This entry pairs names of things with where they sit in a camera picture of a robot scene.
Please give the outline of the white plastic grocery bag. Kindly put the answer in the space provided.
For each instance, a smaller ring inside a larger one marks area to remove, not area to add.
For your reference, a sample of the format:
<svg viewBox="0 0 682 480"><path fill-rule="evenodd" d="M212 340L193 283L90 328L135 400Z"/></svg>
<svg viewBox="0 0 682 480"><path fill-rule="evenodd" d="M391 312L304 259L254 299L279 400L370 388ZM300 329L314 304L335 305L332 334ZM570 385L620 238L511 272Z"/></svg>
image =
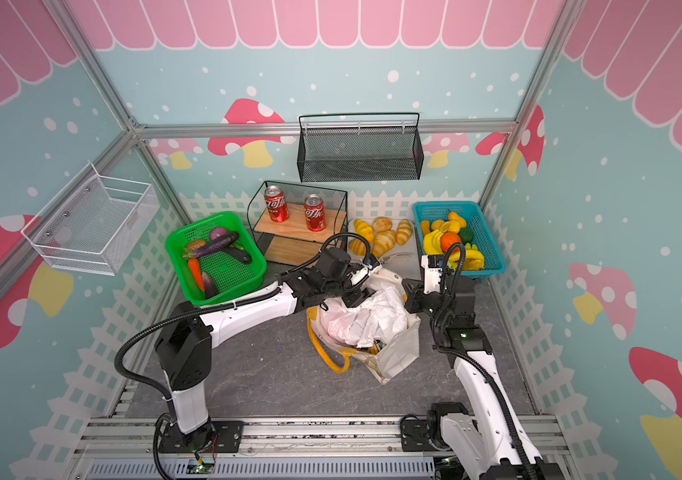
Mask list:
<svg viewBox="0 0 682 480"><path fill-rule="evenodd" d="M377 343L390 344L414 325L416 317L405 309L402 277L382 268L365 283L373 294L357 307L347 307L340 298L326 301L318 311L319 333L343 347L368 349Z"/></svg>

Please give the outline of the canvas tote bag yellow handles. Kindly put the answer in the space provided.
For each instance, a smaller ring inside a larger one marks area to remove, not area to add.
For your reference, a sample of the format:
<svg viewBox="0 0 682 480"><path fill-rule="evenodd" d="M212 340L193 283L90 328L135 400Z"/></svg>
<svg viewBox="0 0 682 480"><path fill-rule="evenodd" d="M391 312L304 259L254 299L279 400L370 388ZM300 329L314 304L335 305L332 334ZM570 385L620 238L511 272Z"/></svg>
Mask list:
<svg viewBox="0 0 682 480"><path fill-rule="evenodd" d="M416 317L414 325L390 344L384 346L382 343L377 343L368 349L359 350L343 347L319 333L318 311L320 309L327 310L328 306L312 307L307 310L307 331L316 352L337 374L345 373L352 361L356 359L366 366L379 383L386 384L420 355L420 319L415 314L413 314Z"/></svg>

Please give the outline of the purple onion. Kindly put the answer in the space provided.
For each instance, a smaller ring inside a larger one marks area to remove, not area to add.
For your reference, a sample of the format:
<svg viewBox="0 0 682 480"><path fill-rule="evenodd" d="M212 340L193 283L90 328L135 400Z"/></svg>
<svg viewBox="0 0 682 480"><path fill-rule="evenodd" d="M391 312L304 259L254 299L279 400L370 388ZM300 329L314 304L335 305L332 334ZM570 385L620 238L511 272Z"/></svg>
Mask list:
<svg viewBox="0 0 682 480"><path fill-rule="evenodd" d="M229 230L224 228L224 227L215 227L213 228L210 233L209 233L209 240L213 242L217 238L226 235L229 233Z"/></svg>

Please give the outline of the orange carrot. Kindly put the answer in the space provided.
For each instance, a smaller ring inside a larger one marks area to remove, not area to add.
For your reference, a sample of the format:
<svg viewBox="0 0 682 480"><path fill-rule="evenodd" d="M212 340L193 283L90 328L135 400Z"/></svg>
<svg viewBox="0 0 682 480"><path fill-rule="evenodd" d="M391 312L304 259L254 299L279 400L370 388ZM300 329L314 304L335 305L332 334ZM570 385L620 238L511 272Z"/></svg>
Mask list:
<svg viewBox="0 0 682 480"><path fill-rule="evenodd" d="M193 276L193 279L195 281L196 286L201 292L205 292L205 286L204 286L204 280L203 280L203 272L200 267L199 260L196 258L192 258L188 261L188 267L189 270Z"/></svg>

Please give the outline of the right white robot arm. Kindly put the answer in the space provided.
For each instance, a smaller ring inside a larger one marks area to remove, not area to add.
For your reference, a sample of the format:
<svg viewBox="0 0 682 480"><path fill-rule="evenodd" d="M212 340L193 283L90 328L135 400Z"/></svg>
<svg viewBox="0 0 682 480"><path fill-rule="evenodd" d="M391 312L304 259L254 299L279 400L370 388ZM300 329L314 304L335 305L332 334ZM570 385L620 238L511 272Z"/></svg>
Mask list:
<svg viewBox="0 0 682 480"><path fill-rule="evenodd" d="M561 467L533 444L503 388L490 340L476 323L475 282L432 287L406 279L403 286L406 310L428 317L433 349L447 356L471 405L432 406L427 415L432 447L452 451L467 479L562 479Z"/></svg>

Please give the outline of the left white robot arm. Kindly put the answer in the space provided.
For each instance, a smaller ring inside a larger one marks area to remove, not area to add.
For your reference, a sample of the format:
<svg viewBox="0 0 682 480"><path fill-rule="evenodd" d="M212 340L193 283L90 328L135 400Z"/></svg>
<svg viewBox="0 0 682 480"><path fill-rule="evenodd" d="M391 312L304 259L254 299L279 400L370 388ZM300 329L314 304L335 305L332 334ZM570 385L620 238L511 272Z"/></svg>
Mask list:
<svg viewBox="0 0 682 480"><path fill-rule="evenodd" d="M212 351L220 344L267 321L325 305L329 299L356 307L372 295L365 282L379 269L372 254L356 263L339 248L324 248L313 264L283 272L261 290L210 309L193 309L189 319L164 327L155 351L170 388L171 423L183 435L212 429L204 383L212 370Z"/></svg>

